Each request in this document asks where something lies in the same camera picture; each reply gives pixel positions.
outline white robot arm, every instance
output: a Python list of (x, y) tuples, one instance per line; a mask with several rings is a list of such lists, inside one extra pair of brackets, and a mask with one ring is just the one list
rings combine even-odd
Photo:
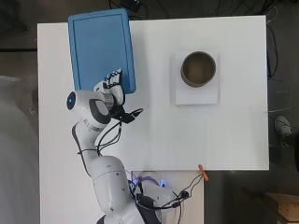
[[(72, 134), (84, 168), (93, 180), (97, 201), (106, 214), (97, 223), (160, 224), (159, 206), (174, 201), (177, 196), (171, 190), (147, 187), (146, 193), (140, 194), (137, 199), (130, 189), (122, 162), (112, 156), (102, 156), (95, 149), (95, 140), (111, 118), (129, 123), (142, 111), (136, 114), (124, 112), (121, 74), (120, 69), (109, 74), (93, 91), (73, 91), (69, 94), (67, 108), (80, 115)], [(154, 198), (161, 200), (153, 200), (149, 195), (151, 192), (154, 192)]]

